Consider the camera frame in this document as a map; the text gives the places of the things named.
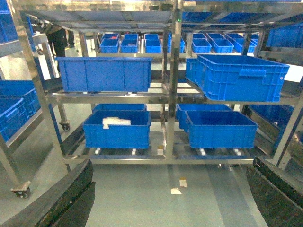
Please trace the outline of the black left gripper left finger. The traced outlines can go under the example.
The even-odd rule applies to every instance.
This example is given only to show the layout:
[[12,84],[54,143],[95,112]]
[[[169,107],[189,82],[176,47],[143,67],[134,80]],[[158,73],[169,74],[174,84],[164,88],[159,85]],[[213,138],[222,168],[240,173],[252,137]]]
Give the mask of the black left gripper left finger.
[[86,159],[2,227],[84,227],[95,200],[93,164]]

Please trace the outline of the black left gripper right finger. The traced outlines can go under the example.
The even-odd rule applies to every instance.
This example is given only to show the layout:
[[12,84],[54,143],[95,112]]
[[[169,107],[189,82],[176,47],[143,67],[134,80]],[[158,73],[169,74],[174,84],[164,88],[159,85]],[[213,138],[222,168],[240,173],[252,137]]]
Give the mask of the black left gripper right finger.
[[303,183],[262,157],[247,167],[253,199],[269,227],[303,225]]

